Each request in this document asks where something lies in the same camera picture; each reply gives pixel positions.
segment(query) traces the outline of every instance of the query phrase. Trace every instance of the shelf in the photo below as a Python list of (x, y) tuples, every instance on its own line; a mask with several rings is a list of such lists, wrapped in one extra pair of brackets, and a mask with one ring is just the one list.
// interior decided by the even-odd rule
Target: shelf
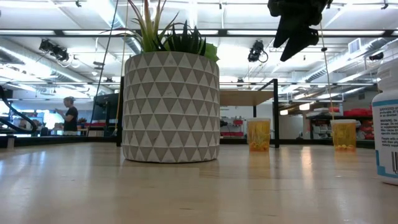
[[(317, 120), (317, 119), (331, 120), (332, 117), (331, 116), (319, 115), (319, 116), (307, 117), (307, 119), (310, 119), (310, 120)], [(335, 119), (364, 120), (364, 119), (373, 119), (373, 116), (335, 116)]]

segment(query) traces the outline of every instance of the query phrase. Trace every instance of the planter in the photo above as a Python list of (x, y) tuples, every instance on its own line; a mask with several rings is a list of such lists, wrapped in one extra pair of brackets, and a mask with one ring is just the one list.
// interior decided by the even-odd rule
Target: planter
[(140, 162), (201, 162), (220, 151), (217, 64), (181, 52), (136, 55), (125, 65), (123, 154)]

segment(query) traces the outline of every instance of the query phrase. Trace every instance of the woman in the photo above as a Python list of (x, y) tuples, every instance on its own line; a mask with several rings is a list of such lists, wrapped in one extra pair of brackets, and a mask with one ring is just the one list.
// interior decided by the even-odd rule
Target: woman
[(73, 97), (66, 97), (63, 99), (63, 104), (69, 108), (67, 113), (64, 114), (61, 110), (55, 109), (55, 111), (62, 116), (65, 120), (63, 124), (63, 135), (64, 136), (76, 136), (77, 135), (77, 116), (78, 111), (73, 105), (75, 99)]

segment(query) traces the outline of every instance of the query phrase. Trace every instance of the yellow cup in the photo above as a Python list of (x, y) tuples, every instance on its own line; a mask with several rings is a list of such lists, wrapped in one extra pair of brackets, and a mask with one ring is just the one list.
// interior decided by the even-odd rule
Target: yellow cup
[(248, 144), (250, 151), (268, 151), (271, 138), (271, 120), (268, 118), (248, 119)]
[(330, 121), (333, 145), (337, 151), (355, 151), (356, 149), (356, 120), (340, 119)]

